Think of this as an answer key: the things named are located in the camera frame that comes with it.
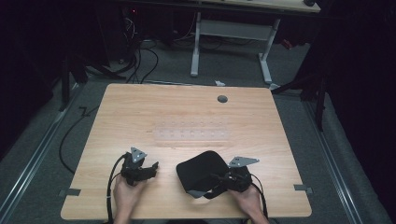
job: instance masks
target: wooden table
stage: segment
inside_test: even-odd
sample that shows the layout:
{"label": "wooden table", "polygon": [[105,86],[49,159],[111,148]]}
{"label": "wooden table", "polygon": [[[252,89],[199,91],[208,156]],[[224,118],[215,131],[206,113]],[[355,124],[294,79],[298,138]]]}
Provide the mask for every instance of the wooden table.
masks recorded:
{"label": "wooden table", "polygon": [[131,147],[148,154],[143,167],[160,163],[132,218],[244,217],[227,192],[196,200],[182,188],[177,164],[207,150],[227,163],[260,160],[248,169],[263,184],[270,217],[311,214],[305,192],[294,189],[303,183],[267,89],[110,84],[70,186],[81,192],[66,197],[62,218],[106,219],[108,177]]}

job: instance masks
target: metal rail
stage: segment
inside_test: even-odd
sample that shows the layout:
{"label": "metal rail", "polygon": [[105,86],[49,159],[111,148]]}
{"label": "metal rail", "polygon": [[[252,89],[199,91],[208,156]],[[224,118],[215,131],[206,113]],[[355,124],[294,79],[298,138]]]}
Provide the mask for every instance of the metal rail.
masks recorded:
{"label": "metal rail", "polygon": [[353,202],[349,187],[347,186],[345,179],[338,169],[337,163],[334,159],[334,156],[332,155],[332,151],[327,144],[326,137],[324,136],[324,133],[318,129],[318,126],[315,122],[315,109],[309,102],[303,102],[303,106],[310,117],[312,126],[314,127],[318,140],[321,143],[324,160],[326,162],[327,168],[329,169],[329,173],[332,177],[332,182],[334,183],[338,196],[340,197],[341,204],[344,206],[349,222],[354,224],[363,223],[358,208]]}
{"label": "metal rail", "polygon": [[75,84],[72,89],[72,97],[70,104],[68,104],[68,106],[64,110],[59,112],[55,120],[49,126],[43,139],[41,140],[40,144],[35,150],[35,153],[33,154],[32,158],[25,166],[24,170],[19,176],[11,192],[8,194],[7,198],[3,201],[3,204],[0,207],[1,224],[8,223],[8,220],[11,218],[13,211],[18,205],[18,202],[20,201],[21,197],[23,196],[24,192],[28,188],[33,177],[35,176],[35,173],[40,167],[41,162],[44,160],[45,156],[47,155],[50,149],[49,148],[50,142],[53,136],[56,134],[60,124],[62,123],[64,116],[68,111],[68,108],[70,108],[70,105],[73,104],[74,100],[81,93],[81,91],[82,91],[82,86]]}

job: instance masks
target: metal bracket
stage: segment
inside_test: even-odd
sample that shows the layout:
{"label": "metal bracket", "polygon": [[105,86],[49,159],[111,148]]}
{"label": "metal bracket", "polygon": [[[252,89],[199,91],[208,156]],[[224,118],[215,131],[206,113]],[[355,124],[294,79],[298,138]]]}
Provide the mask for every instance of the metal bracket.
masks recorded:
{"label": "metal bracket", "polygon": [[229,167],[242,167],[247,166],[256,162],[259,162],[258,159],[251,159],[245,157],[234,157],[232,161],[228,164]]}
{"label": "metal bracket", "polygon": [[139,149],[137,149],[135,147],[131,147],[131,153],[132,153],[132,161],[133,161],[133,163],[137,163],[137,162],[143,160],[148,155],[148,154],[144,153],[143,151],[140,151]]}

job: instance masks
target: metal frame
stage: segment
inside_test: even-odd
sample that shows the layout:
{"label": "metal frame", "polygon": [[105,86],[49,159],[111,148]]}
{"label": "metal frame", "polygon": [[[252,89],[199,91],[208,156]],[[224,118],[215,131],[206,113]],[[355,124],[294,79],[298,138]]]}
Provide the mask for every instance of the metal frame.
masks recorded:
{"label": "metal frame", "polygon": [[195,45],[192,53],[191,76],[198,77],[200,50],[199,43],[201,35],[217,35],[242,39],[254,39],[265,41],[262,53],[259,54],[259,61],[262,67],[264,81],[272,83],[271,73],[268,68],[267,57],[274,42],[280,19],[276,19],[272,26],[255,25],[227,21],[202,20],[201,12],[197,13],[195,26]]}

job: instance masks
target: gray carpet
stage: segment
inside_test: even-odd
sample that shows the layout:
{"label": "gray carpet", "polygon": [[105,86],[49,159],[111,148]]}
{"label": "gray carpet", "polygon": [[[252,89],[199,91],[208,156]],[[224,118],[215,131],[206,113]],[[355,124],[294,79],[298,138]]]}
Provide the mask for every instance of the gray carpet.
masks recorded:
{"label": "gray carpet", "polygon": [[[144,46],[149,47],[153,44],[153,42],[148,42]],[[190,77],[192,46],[189,42],[179,44],[187,46],[166,47],[158,44],[152,49],[158,54],[160,60],[156,69],[147,78],[147,82],[166,81],[213,86],[215,80],[219,80],[227,86],[268,87],[263,82],[257,55],[252,53],[260,45],[258,42],[250,43],[242,48],[235,44],[223,43],[219,48],[212,50],[210,48],[216,48],[217,43],[204,42],[198,77]],[[291,50],[279,45],[272,47],[268,63],[275,84],[282,85],[293,79],[308,49],[308,45]],[[155,56],[151,52],[142,50],[139,77],[146,74],[155,62]],[[117,67],[120,65],[113,63],[112,69],[117,69]],[[9,223],[71,223],[60,217],[64,198],[58,194],[60,190],[69,188],[73,176],[60,163],[59,146],[68,130],[81,118],[83,109],[80,107],[84,106],[91,110],[98,106],[106,85],[113,82],[115,81],[103,76],[90,76],[89,82],[71,105],[60,129],[50,142],[46,157],[21,197]],[[54,98],[37,112],[19,141],[0,163],[1,201],[12,190],[24,166],[38,147],[42,136],[59,113],[60,85],[54,89],[54,93]],[[275,100],[302,180],[313,190],[312,194],[308,194],[313,213],[310,217],[278,218],[277,221],[281,224],[349,223],[324,161],[315,126],[312,125],[311,118],[297,93],[298,91],[286,91],[275,95]],[[64,139],[64,161],[72,169],[76,169],[78,165],[94,117],[95,112],[76,125]],[[346,140],[329,98],[327,98],[323,122],[324,135],[351,189],[353,199],[360,209],[362,221],[364,223],[391,223]],[[76,223],[102,222],[103,220]]]}

